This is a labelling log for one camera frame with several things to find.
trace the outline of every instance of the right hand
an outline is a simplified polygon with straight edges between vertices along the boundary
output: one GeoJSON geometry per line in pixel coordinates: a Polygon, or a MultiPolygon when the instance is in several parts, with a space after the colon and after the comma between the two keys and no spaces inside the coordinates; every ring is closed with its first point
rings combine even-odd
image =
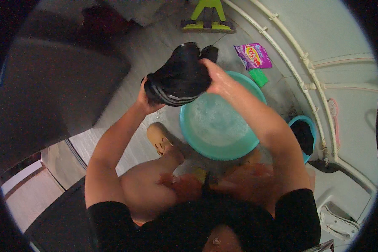
{"type": "Polygon", "coordinates": [[[207,89],[207,93],[222,95],[225,92],[229,92],[230,88],[238,84],[216,63],[213,63],[206,58],[203,58],[200,61],[207,67],[209,76],[212,78],[212,84],[207,89]]]}

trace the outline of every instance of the leg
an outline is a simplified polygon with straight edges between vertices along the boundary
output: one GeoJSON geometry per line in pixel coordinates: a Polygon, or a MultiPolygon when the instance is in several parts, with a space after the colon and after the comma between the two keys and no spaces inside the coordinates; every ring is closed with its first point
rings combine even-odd
{"type": "Polygon", "coordinates": [[[147,222],[176,203],[172,189],[159,185],[160,174],[172,173],[183,155],[170,144],[163,145],[159,159],[138,164],[119,177],[133,220],[147,222]]]}

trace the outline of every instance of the hand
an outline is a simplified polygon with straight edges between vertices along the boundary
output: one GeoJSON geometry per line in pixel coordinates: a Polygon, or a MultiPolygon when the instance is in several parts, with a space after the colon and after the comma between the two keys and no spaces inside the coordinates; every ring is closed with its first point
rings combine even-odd
{"type": "Polygon", "coordinates": [[[212,78],[212,84],[207,89],[207,93],[222,95],[225,92],[229,92],[230,88],[238,84],[221,67],[212,61],[203,58],[200,62],[207,67],[209,76],[212,78]]]}
{"type": "Polygon", "coordinates": [[[141,87],[139,91],[139,95],[137,96],[137,100],[135,102],[136,105],[140,106],[140,109],[146,114],[151,114],[156,112],[160,108],[164,107],[165,104],[155,104],[150,105],[148,103],[148,98],[146,95],[146,91],[144,90],[144,83],[146,83],[147,77],[144,77],[143,81],[141,82],[141,87]]]}

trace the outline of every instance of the soap suds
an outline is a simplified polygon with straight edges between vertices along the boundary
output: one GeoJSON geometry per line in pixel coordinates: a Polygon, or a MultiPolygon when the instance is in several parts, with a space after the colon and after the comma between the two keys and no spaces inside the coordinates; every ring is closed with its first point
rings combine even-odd
{"type": "Polygon", "coordinates": [[[251,130],[235,109],[218,95],[203,94],[188,107],[193,133],[210,145],[231,145],[251,130]]]}

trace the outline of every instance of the white wall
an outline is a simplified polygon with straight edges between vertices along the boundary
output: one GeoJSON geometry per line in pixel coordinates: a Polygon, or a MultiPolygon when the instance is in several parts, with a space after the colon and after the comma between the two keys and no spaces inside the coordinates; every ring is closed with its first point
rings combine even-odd
{"type": "MultiPolygon", "coordinates": [[[[298,53],[277,26],[248,0],[231,0],[258,23],[266,26],[267,32],[284,50],[306,83],[312,82],[298,53]]],[[[348,11],[338,0],[260,0],[292,33],[313,64],[350,58],[373,58],[369,43],[348,11]]],[[[227,15],[238,23],[252,38],[259,38],[258,31],[241,15],[227,5],[223,6],[227,15]]],[[[303,93],[297,86],[293,73],[274,48],[265,46],[275,66],[283,74],[302,106],[303,112],[313,118],[303,93]]],[[[334,98],[339,105],[339,128],[341,148],[339,157],[378,184],[378,158],[375,142],[375,113],[378,100],[378,68],[375,62],[337,64],[317,68],[316,74],[322,83],[333,87],[325,90],[327,98],[334,98]],[[354,87],[363,89],[337,88],[354,87]]],[[[311,91],[315,105],[320,107],[325,138],[331,148],[331,134],[328,119],[317,91],[311,91]]]]}

